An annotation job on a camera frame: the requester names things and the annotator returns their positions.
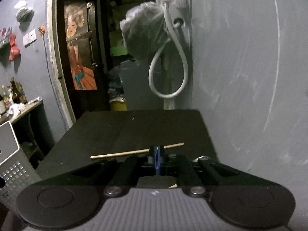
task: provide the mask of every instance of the cable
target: cable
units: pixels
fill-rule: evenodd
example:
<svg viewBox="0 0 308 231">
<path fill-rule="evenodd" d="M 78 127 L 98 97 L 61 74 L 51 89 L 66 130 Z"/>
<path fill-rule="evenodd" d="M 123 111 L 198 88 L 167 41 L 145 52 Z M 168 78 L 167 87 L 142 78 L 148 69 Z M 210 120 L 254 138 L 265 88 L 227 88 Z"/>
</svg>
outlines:
<svg viewBox="0 0 308 231">
<path fill-rule="evenodd" d="M 165 18 L 165 21 L 166 21 L 166 26 L 167 26 L 167 29 L 169 31 L 169 35 L 171 37 L 171 39 L 173 40 L 179 54 L 180 54 L 180 57 L 181 57 L 181 60 L 182 60 L 182 63 L 183 63 L 183 69 L 184 69 L 184 78 L 183 78 L 183 82 L 181 84 L 181 86 L 179 87 L 179 89 L 171 94 L 168 94 L 168 95 L 165 95 L 165 94 L 162 94 L 160 92 L 157 91 L 157 89 L 155 88 L 155 85 L 154 85 L 154 82 L 153 82 L 153 74 L 154 74 L 154 69 L 155 69 L 155 65 L 161 55 L 161 52 L 164 50 L 164 47 L 166 45 L 167 42 L 165 42 L 155 53 L 154 57 L 153 57 L 153 60 L 151 62 L 151 65 L 150 65 L 150 70 L 149 70 L 149 85 L 150 85 L 150 89 L 152 90 L 152 92 L 157 95 L 158 97 L 160 98 L 163 98 L 163 99 L 170 99 L 170 98 L 174 98 L 176 97 L 177 95 L 179 95 L 183 89 L 185 88 L 186 84 L 187 84 L 187 80 L 188 80 L 188 64 L 187 64 L 187 59 L 186 59 L 186 56 L 185 56 L 185 53 L 184 53 L 184 50 L 180 44 L 180 41 L 179 39 L 177 38 L 177 35 L 174 31 L 174 28 L 173 28 L 173 23 L 172 23 L 172 19 L 171 19 L 171 16 L 170 16 L 170 13 L 169 13 L 169 2 L 165 2 L 164 6 L 164 18 Z"/>
<path fill-rule="evenodd" d="M 44 50 L 45 50 L 45 58 L 46 58 L 46 65 L 47 65 L 47 72 L 48 72 L 48 76 L 49 76 L 49 81 L 50 81 L 50 84 L 51 84 L 51 88 L 52 88 L 52 91 L 53 91 L 53 94 L 54 94 L 54 98 L 56 100 L 56 103 L 57 103 L 57 106 L 58 106 L 58 109 L 59 109 L 59 112 L 60 112 L 60 115 L 61 115 L 61 120 L 64 124 L 64 128 L 67 129 L 67 124 L 66 124 L 66 120 L 65 118 L 63 117 L 62 115 L 62 111 L 60 109 L 60 106 L 59 106 L 59 103 L 58 103 L 58 100 L 57 100 L 57 96 L 56 96 L 56 92 L 54 91 L 54 87 L 52 85 L 52 81 L 51 81 L 51 77 L 50 77 L 50 72 L 49 72 L 49 66 L 48 66 L 48 57 L 47 57 L 47 50 L 46 50 L 46 44 L 45 44 L 45 39 L 44 39 L 44 34 L 45 34 L 45 27 L 44 26 L 41 26 L 39 27 L 39 32 L 40 32 L 40 35 L 42 36 L 42 39 L 43 39 L 43 43 L 44 43 Z"/>
</svg>

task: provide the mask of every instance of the white pipe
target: white pipe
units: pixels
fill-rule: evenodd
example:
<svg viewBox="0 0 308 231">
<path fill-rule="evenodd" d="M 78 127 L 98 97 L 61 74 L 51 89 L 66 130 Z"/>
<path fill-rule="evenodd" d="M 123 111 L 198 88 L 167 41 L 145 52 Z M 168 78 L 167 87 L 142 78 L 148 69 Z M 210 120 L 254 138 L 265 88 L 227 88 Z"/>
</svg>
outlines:
<svg viewBox="0 0 308 231">
<path fill-rule="evenodd" d="M 154 85 L 154 82 L 153 82 L 153 74 L 154 74 L 154 69 L 155 69 L 155 65 L 161 55 L 161 52 L 163 51 L 166 43 L 164 43 L 158 50 L 157 52 L 155 53 L 154 57 L 153 57 L 153 60 L 151 62 L 151 65 L 150 65 L 150 70 L 149 70 L 149 85 L 150 85 L 150 89 L 152 90 L 152 92 L 157 95 L 158 97 L 160 98 L 163 98 L 163 99 L 170 99 L 170 98 L 174 98 L 176 97 L 177 95 L 179 95 L 183 89 L 185 88 L 186 84 L 187 84 L 187 80 L 188 80 L 188 64 L 187 64 L 187 59 L 186 59 L 186 56 L 185 56 L 185 53 L 184 53 L 184 50 L 180 44 L 180 41 L 179 39 L 177 38 L 177 35 L 174 31 L 174 28 L 173 28 L 173 23 L 172 23 L 172 19 L 171 19 L 171 16 L 170 16 L 170 13 L 169 13 L 169 4 L 166 2 L 165 5 L 163 6 L 164 8 L 164 17 L 165 17 L 165 21 L 166 21 L 166 26 L 167 26 L 167 29 L 169 31 L 169 35 L 171 37 L 171 39 L 173 40 L 179 54 L 180 54 L 180 57 L 181 57 L 181 60 L 182 60 L 182 63 L 183 63 L 183 69 L 184 69 L 184 78 L 183 78 L 183 82 L 181 84 L 181 86 L 179 87 L 179 89 L 171 94 L 168 94 L 168 95 L 165 95 L 165 94 L 162 94 L 160 92 L 157 91 L 157 89 L 155 88 L 155 85 Z"/>
</svg>

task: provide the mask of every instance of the perforated metal box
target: perforated metal box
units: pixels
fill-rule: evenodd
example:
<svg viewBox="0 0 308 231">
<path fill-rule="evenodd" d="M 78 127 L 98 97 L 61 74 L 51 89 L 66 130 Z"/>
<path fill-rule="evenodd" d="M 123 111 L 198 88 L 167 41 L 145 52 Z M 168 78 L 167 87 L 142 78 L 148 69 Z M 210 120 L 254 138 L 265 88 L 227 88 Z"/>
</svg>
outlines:
<svg viewBox="0 0 308 231">
<path fill-rule="evenodd" d="M 40 180 L 20 148 L 10 122 L 0 126 L 0 177 L 6 183 L 0 188 L 0 202 L 14 213 L 17 213 L 18 194 L 26 186 Z"/>
</svg>

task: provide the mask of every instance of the glass bottle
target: glass bottle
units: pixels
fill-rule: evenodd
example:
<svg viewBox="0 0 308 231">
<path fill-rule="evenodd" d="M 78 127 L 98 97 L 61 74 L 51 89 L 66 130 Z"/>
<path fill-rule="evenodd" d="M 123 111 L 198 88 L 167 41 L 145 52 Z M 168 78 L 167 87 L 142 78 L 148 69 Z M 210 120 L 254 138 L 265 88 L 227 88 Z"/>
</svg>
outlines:
<svg viewBox="0 0 308 231">
<path fill-rule="evenodd" d="M 12 92 L 12 89 L 10 88 L 10 86 L 7 86 L 7 91 L 9 93 L 9 103 L 10 103 L 10 106 L 12 106 L 14 104 L 13 102 L 13 92 Z"/>
<path fill-rule="evenodd" d="M 11 85 L 12 85 L 12 92 L 13 92 L 13 102 L 14 103 L 21 103 L 20 98 L 22 97 L 22 94 L 18 91 L 14 77 L 11 78 Z"/>
<path fill-rule="evenodd" d="M 0 95 L 0 114 L 2 115 L 6 111 L 7 111 L 7 109 L 5 108 L 3 97 Z"/>
<path fill-rule="evenodd" d="M 2 88 L 2 97 L 3 97 L 5 108 L 9 109 L 10 108 L 10 97 L 7 91 L 5 90 L 4 85 L 2 85 L 1 88 Z"/>
<path fill-rule="evenodd" d="M 23 103 L 23 104 L 26 104 L 27 103 L 27 98 L 26 98 L 26 96 L 25 96 L 25 93 L 24 93 L 24 91 L 23 91 L 23 87 L 22 87 L 22 85 L 21 85 L 21 83 L 20 82 L 16 82 L 16 86 L 17 86 L 17 89 L 18 89 L 18 91 L 21 93 L 21 98 L 20 98 L 20 101 Z"/>
</svg>

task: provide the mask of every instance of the light switch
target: light switch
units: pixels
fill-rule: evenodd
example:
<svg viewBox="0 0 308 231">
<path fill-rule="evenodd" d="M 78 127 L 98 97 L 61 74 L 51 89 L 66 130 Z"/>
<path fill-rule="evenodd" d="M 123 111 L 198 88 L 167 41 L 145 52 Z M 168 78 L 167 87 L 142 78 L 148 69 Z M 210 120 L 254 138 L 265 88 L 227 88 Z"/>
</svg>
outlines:
<svg viewBox="0 0 308 231">
<path fill-rule="evenodd" d="M 35 33 L 35 29 L 32 30 L 30 33 L 29 33 L 29 43 L 32 43 L 36 40 L 36 33 Z"/>
<path fill-rule="evenodd" d="M 29 34 L 26 34 L 23 37 L 23 45 L 27 46 L 28 44 L 29 44 Z"/>
</svg>

